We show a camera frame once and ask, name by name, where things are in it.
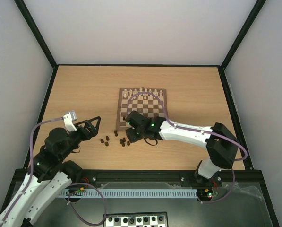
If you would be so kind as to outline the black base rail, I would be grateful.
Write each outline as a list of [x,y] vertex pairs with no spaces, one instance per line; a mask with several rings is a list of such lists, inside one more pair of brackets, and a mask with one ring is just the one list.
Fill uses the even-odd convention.
[[[265,186],[265,180],[260,170],[234,170],[234,173],[235,182],[259,183],[261,186]],[[25,169],[17,169],[11,180],[10,188],[15,188],[16,185],[22,183],[25,174]],[[221,183],[230,183],[233,179],[231,170],[225,170],[218,172],[216,179],[200,184],[195,180],[194,174],[195,170],[82,170],[78,176],[80,176],[80,180],[96,187],[106,183],[167,183],[195,189],[211,188],[214,186],[214,182],[221,186]]]

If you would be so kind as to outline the black frame post back right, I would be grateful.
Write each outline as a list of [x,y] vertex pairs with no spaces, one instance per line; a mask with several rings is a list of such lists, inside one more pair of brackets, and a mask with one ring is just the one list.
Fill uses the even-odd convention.
[[246,34],[248,33],[249,29],[251,28],[252,24],[254,23],[255,19],[257,18],[258,14],[260,13],[261,9],[263,8],[266,0],[257,0],[250,11],[247,19],[245,20],[243,26],[241,27],[237,37],[235,38],[231,48],[229,49],[228,53],[226,54],[221,68],[225,70],[229,65],[230,61],[232,60],[234,54],[238,50],[240,44],[242,43],[243,39],[245,38]]

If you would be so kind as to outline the black frame post back left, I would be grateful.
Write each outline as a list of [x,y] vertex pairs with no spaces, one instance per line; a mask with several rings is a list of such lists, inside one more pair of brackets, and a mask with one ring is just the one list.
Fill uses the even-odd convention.
[[40,48],[42,49],[45,57],[47,58],[49,64],[53,69],[57,67],[57,63],[49,50],[47,43],[45,42],[36,22],[34,21],[28,7],[26,6],[23,0],[14,0],[17,8],[19,9],[20,13],[22,14],[23,18],[25,19],[28,27],[30,28],[31,32],[33,33],[35,39],[37,40]]

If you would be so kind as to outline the black frame post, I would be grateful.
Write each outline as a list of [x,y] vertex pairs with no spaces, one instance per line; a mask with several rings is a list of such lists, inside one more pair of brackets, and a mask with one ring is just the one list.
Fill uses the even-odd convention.
[[57,67],[57,63],[49,50],[47,43],[45,42],[36,22],[34,21],[28,7],[26,6],[23,0],[14,0],[17,8],[19,9],[20,13],[22,14],[23,18],[25,19],[28,27],[30,28],[31,32],[33,33],[35,39],[37,40],[40,48],[42,49],[45,57],[47,58],[49,64],[53,69]]
[[250,11],[247,19],[245,20],[243,26],[241,27],[237,37],[235,38],[231,48],[229,49],[228,53],[226,54],[221,68],[225,70],[229,65],[230,61],[232,60],[234,54],[238,50],[240,44],[242,43],[243,39],[245,38],[246,34],[248,33],[249,29],[251,28],[252,24],[254,23],[255,19],[257,18],[258,14],[260,13],[261,9],[263,8],[266,0],[257,0]]

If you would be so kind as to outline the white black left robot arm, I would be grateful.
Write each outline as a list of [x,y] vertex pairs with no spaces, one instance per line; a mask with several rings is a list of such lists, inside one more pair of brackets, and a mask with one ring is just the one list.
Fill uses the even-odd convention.
[[32,227],[61,191],[69,186],[90,186],[82,179],[82,168],[65,159],[81,142],[98,134],[101,118],[74,124],[76,119],[74,112],[61,117],[65,126],[50,131],[36,156],[30,143],[31,165],[18,191],[1,212],[0,227]]

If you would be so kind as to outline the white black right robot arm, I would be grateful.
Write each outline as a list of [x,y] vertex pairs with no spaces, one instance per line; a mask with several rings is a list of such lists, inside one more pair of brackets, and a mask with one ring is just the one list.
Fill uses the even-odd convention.
[[[131,143],[141,139],[175,140],[206,149],[209,157],[199,162],[194,173],[195,181],[200,185],[208,184],[217,172],[230,170],[235,161],[248,157],[247,150],[221,123],[212,127],[193,126],[173,122],[167,116],[145,117],[137,111],[130,112],[124,120],[130,126],[126,136]],[[240,159],[236,157],[238,149],[244,154]]]

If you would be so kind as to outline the wooden chess board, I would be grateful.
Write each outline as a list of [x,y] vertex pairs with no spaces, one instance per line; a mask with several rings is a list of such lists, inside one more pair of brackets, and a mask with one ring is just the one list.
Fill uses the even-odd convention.
[[[127,98],[124,98],[124,89],[127,90]],[[116,119],[116,130],[124,131],[129,128],[125,122],[127,113],[137,111],[145,117],[164,117],[164,111],[167,110],[167,91],[164,88],[120,88],[118,98],[118,110]]]

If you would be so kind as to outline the white chess piece back left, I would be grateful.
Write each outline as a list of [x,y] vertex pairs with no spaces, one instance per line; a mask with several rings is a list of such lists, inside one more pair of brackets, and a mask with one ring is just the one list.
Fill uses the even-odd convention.
[[127,98],[127,95],[128,95],[128,92],[126,89],[124,89],[124,93],[123,93],[124,98]]

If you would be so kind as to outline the small printed chess board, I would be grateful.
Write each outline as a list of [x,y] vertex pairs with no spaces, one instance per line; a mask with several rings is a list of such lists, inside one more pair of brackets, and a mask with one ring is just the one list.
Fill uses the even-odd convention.
[[168,227],[167,212],[107,214],[103,227]]

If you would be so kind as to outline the dark chess piece table centre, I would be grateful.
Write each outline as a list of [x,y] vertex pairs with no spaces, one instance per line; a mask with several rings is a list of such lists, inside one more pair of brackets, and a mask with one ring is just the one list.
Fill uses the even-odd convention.
[[120,139],[120,143],[121,144],[124,144],[126,142],[126,138],[125,137],[123,137],[122,139]]

